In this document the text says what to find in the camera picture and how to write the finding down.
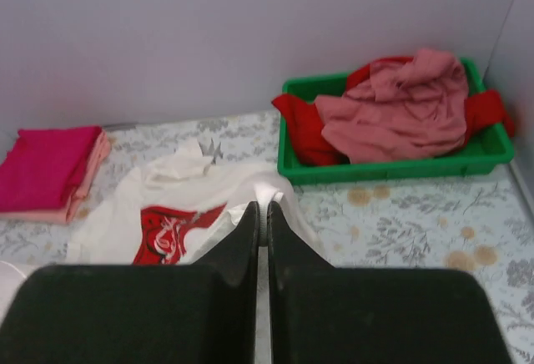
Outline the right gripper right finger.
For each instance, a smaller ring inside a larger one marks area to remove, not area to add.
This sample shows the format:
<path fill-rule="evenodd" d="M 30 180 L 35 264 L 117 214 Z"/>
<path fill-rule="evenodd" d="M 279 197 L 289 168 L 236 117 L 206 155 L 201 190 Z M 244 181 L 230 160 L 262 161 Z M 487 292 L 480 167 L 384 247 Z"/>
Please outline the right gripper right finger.
<path fill-rule="evenodd" d="M 276 203 L 267 246 L 276 363 L 509 363 L 487 294 L 460 270 L 340 268 Z"/>

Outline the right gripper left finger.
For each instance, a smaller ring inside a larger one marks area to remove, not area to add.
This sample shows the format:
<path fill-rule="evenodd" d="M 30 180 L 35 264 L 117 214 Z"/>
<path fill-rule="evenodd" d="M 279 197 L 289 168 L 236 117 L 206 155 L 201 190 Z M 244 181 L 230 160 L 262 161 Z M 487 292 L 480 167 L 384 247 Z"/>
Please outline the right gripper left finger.
<path fill-rule="evenodd" d="M 4 363 L 251 363 L 259 207 L 189 265 L 49 265 L 1 325 Z"/>

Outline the white printed t-shirt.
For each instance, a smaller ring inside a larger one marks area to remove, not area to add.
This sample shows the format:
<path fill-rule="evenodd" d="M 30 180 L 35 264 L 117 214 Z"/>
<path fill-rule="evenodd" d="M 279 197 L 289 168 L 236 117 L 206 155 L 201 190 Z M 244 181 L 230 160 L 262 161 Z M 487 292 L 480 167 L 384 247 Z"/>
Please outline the white printed t-shirt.
<path fill-rule="evenodd" d="M 196 139 L 131 169 L 67 244 L 69 264 L 177 265 L 198 260 L 232 232 L 249 203 L 260 228 L 270 202 L 315 252 L 323 248 L 290 182 L 260 160 L 217 164 Z"/>

